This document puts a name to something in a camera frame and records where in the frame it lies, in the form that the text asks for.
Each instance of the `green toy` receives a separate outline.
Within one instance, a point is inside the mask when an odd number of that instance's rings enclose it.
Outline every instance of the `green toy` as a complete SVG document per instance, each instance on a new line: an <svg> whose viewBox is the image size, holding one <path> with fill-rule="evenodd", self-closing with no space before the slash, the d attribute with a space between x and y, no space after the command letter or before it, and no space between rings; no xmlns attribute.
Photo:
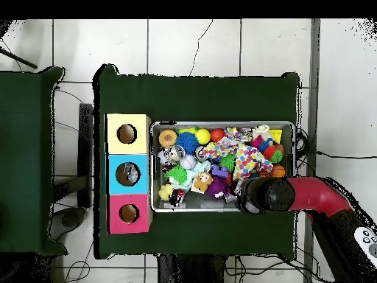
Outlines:
<svg viewBox="0 0 377 283"><path fill-rule="evenodd" d="M178 164L177 166L171 168L168 172L165 173L165 179L173 177L179 184L183 184L187 180L187 172L185 169Z"/></svg>
<svg viewBox="0 0 377 283"><path fill-rule="evenodd" d="M220 166L226 167L228 172L232 172L234 168L234 159L236 158L236 154L229 154L227 156L222 156L220 158Z"/></svg>

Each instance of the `dark green tablecloth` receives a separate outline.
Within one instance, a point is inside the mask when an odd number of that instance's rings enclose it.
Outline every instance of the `dark green tablecloth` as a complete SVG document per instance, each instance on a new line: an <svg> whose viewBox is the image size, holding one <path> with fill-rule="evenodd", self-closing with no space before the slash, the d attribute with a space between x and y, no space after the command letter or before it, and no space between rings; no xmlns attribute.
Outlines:
<svg viewBox="0 0 377 283"><path fill-rule="evenodd" d="M154 121L290 121L296 123L298 76L160 77L121 76L104 65L94 76L96 129L96 257L119 254L256 254L293 257L291 212L250 216L226 213L154 213L147 234L105 231L105 113L145 113Z"/></svg>
<svg viewBox="0 0 377 283"><path fill-rule="evenodd" d="M0 71L0 251L64 254L49 239L52 89L63 76Z"/></svg>

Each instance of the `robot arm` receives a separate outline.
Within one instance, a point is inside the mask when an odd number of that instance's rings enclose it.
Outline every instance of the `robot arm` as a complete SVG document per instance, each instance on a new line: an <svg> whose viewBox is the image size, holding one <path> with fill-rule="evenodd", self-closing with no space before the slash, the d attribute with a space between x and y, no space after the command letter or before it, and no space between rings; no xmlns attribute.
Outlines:
<svg viewBox="0 0 377 283"><path fill-rule="evenodd" d="M305 211L337 283L377 283L377 235L338 191L319 178L255 178L242 182L243 212Z"/></svg>

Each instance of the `black stand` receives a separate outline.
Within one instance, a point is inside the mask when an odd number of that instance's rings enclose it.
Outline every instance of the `black stand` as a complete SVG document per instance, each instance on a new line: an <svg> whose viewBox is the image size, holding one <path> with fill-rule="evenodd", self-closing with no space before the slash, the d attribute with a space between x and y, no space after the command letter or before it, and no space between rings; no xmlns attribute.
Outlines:
<svg viewBox="0 0 377 283"><path fill-rule="evenodd" d="M93 106L80 104L77 176L54 184L53 203L77 192L77 208L67 208L52 216L50 236L58 240L63 234L77 228L84 219L85 208L91 206L93 151Z"/></svg>

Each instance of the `box with hole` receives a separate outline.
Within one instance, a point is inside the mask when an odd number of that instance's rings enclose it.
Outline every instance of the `box with hole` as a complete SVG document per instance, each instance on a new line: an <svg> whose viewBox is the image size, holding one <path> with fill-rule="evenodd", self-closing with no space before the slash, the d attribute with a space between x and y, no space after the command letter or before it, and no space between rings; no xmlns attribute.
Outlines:
<svg viewBox="0 0 377 283"><path fill-rule="evenodd" d="M148 195L110 195L109 234L148 232L153 219Z"/></svg>
<svg viewBox="0 0 377 283"><path fill-rule="evenodd" d="M109 155L109 193L111 195L148 194L148 157L143 155Z"/></svg>
<svg viewBox="0 0 377 283"><path fill-rule="evenodd" d="M150 119L144 114L105 114L109 154L147 154Z"/></svg>

